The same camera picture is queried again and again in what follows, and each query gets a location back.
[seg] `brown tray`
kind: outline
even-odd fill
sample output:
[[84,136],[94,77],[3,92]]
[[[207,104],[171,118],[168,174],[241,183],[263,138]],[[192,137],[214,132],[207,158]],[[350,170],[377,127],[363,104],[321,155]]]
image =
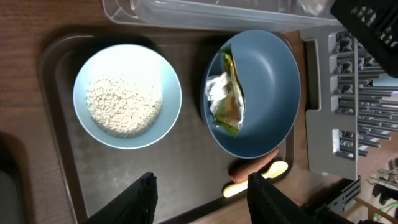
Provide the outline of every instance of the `brown tray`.
[[[43,98],[75,222],[82,223],[145,172],[157,176],[156,223],[192,222],[244,198],[245,192],[222,197],[231,180],[228,174],[247,161],[219,147],[198,106],[205,68],[233,33],[122,28],[123,32],[91,29],[88,34],[63,36],[47,47],[40,60]],[[81,66],[99,50],[125,43],[158,51],[171,63],[182,86],[175,126],[145,149],[119,150],[99,143],[83,129],[73,108],[73,84]],[[279,159],[292,167],[293,131],[281,144]],[[282,180],[288,172],[271,181]]]

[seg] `light blue bowl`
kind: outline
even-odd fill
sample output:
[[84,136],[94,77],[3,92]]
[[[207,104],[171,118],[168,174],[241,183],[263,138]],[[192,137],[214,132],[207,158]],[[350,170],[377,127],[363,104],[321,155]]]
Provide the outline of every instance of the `light blue bowl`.
[[[87,108],[87,88],[90,80],[101,74],[128,74],[126,79],[145,75],[160,78],[163,103],[159,118],[145,133],[134,138],[117,138],[103,131],[94,122]],[[94,54],[79,71],[73,87],[73,104],[81,125],[107,146],[118,149],[139,149],[162,139],[175,124],[180,113],[182,92],[171,64],[157,52],[140,45],[121,44]]]
[[210,62],[203,78],[201,114],[217,143],[230,154],[254,159],[274,150],[290,132],[300,106],[300,73],[292,51],[276,35],[263,30],[242,32],[231,45],[246,100],[242,129],[234,137],[214,124],[203,87],[209,76],[224,72],[221,54]]

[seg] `wooden table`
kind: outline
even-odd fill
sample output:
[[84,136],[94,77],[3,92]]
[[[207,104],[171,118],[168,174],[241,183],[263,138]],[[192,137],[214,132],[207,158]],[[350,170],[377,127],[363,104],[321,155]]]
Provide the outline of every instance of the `wooden table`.
[[[40,53],[54,38],[54,31],[77,25],[115,26],[105,16],[100,0],[0,1],[0,137],[6,140],[21,169],[27,215],[32,223],[73,223],[36,69]],[[300,68],[303,93],[295,125],[295,164],[277,187],[303,205],[315,192],[339,178],[308,170],[303,43],[298,32],[287,37]],[[363,178],[394,156],[394,142],[384,142],[383,149],[371,149],[369,157],[360,160],[359,173]],[[250,223],[246,201],[224,208],[199,223]]]

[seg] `yellow spoon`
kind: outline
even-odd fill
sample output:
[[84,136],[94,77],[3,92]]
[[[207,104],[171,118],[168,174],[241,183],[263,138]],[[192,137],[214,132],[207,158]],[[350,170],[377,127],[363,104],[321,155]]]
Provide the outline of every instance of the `yellow spoon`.
[[[263,176],[263,178],[275,178],[281,174],[283,174],[287,168],[289,167],[289,165],[287,164],[287,162],[285,161],[277,161],[274,162],[270,168],[268,169],[267,172],[261,174]],[[224,191],[223,191],[223,195],[226,198],[232,197],[234,195],[236,195],[237,193],[240,193],[244,190],[246,190],[248,188],[248,182],[242,182],[240,184],[231,184],[229,186],[227,186]]]

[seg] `plastic container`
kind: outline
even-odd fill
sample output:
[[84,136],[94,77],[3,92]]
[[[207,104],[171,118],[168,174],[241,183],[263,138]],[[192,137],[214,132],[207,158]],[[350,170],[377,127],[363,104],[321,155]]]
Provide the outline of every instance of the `plastic container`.
[[295,0],[103,0],[103,5],[118,24],[273,32],[340,25],[328,9],[315,17]]

